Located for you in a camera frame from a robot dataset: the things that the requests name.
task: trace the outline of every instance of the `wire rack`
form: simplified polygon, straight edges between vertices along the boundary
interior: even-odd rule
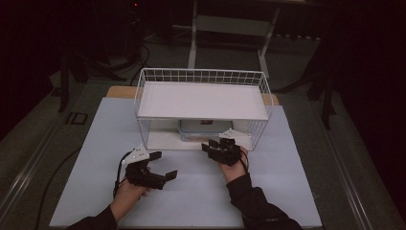
[[[143,98],[144,87],[148,81],[255,85],[259,88],[259,92],[262,96],[268,120],[272,114],[273,99],[266,76],[262,72],[216,69],[144,68],[140,73],[140,78],[137,84],[135,114],[146,147],[151,120],[139,119],[138,112]],[[267,122],[268,121],[249,121],[247,134],[251,136],[253,148],[257,145]]]

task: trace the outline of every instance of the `white wire basket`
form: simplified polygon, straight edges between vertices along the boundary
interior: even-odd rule
[[[159,92],[153,91],[150,88],[151,85],[165,85],[166,87],[171,85],[174,91],[168,90],[165,94],[160,95]],[[177,92],[183,88],[190,89],[192,92]],[[202,99],[198,100],[198,102],[194,100],[191,108],[191,105],[188,105],[187,101],[190,101],[192,94],[198,91],[195,89],[201,88],[210,90],[210,93],[204,94],[203,97],[199,96]],[[182,98],[173,96],[177,93]],[[262,117],[251,116],[250,114],[244,116],[245,111],[253,110],[250,109],[252,103],[245,102],[247,95],[252,94],[254,94],[253,97],[257,101],[255,108],[259,107],[259,110],[263,110]],[[161,104],[157,105],[156,110],[158,112],[164,111],[166,114],[146,115],[144,109],[146,106],[149,106],[147,104]],[[211,109],[215,110],[215,105],[218,105],[217,110],[236,112],[231,115],[225,115],[226,117],[217,117],[217,111],[211,111]],[[180,120],[185,119],[232,120],[235,124],[233,129],[249,137],[250,146],[244,147],[248,150],[253,150],[271,117],[272,106],[273,99],[266,76],[264,73],[256,71],[145,68],[141,71],[135,94],[135,115],[144,146],[149,150],[200,149],[200,143],[185,143],[180,140],[178,123]],[[172,138],[168,138],[170,135],[167,133],[163,136],[156,136],[157,133],[162,134],[162,130],[172,132]]]

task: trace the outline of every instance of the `white table surface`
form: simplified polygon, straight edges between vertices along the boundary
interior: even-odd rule
[[[107,207],[120,159],[141,143],[133,100],[104,98],[50,225],[69,226]],[[262,187],[269,202],[303,227],[322,225],[281,106],[274,106],[256,149],[249,153],[249,162],[253,186]],[[178,170],[178,176],[164,190],[141,198],[119,227],[243,226],[239,211],[230,204],[221,172],[206,152],[163,150],[162,158],[149,165],[153,173]]]

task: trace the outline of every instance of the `white shelf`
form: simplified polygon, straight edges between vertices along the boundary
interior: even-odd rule
[[[139,119],[267,121],[257,86],[147,81]]]

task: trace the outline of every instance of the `black sleeve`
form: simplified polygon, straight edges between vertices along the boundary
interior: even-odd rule
[[[114,219],[110,206],[95,217],[83,218],[81,221],[69,226],[68,230],[116,230],[117,222]]]
[[[227,188],[231,203],[241,212],[246,229],[302,229],[284,211],[268,203],[261,188],[252,187],[249,173],[228,183]]]

